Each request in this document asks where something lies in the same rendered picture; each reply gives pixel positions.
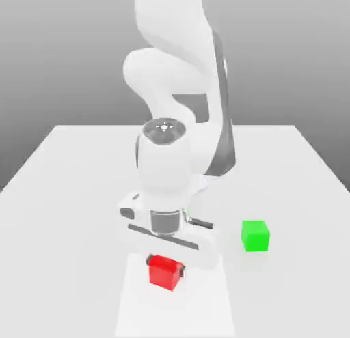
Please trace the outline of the small green cube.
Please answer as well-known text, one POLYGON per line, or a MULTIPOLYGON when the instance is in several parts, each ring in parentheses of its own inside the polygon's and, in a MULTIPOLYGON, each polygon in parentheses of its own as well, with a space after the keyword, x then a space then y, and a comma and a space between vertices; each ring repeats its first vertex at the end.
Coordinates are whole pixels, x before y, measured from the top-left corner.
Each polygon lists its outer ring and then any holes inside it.
POLYGON ((268 251, 270 235, 265 221, 242 221, 241 241, 246 252, 268 251))

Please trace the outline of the small red cube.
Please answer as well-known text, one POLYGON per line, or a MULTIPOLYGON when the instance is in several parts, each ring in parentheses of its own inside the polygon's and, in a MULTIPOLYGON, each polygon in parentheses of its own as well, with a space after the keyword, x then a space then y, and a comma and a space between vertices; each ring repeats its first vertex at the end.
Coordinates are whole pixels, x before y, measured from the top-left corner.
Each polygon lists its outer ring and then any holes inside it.
POLYGON ((161 255, 153 255, 148 266, 150 283, 173 291, 181 278, 179 272, 182 265, 184 265, 182 262, 161 255))

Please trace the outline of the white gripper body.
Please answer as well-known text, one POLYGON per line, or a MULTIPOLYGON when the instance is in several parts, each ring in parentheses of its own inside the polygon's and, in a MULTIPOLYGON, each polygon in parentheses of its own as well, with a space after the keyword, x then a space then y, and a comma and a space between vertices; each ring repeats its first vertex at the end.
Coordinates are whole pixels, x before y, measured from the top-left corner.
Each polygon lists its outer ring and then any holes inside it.
POLYGON ((120 240, 130 250, 145 256, 161 255, 185 265, 212 269, 219 258, 219 232, 198 225, 184 224, 173 236, 156 236, 147 229, 127 223, 120 228, 120 240))

